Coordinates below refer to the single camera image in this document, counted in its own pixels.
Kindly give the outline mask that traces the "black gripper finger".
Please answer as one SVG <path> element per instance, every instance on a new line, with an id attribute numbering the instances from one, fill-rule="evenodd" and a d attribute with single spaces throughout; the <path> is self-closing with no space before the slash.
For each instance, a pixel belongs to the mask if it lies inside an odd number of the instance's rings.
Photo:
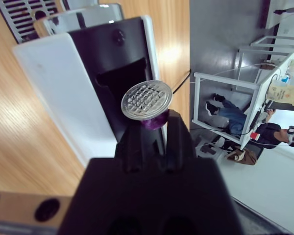
<path id="1" fill-rule="evenodd" d="M 116 145 L 115 158 L 122 161 L 123 171 L 141 171 L 150 159 L 160 158 L 165 148 L 161 130 L 129 126 Z"/>
<path id="2" fill-rule="evenodd" d="M 175 110 L 169 110 L 165 156 L 166 171 L 181 171 L 188 160 L 195 158 L 194 142 L 183 118 Z"/>

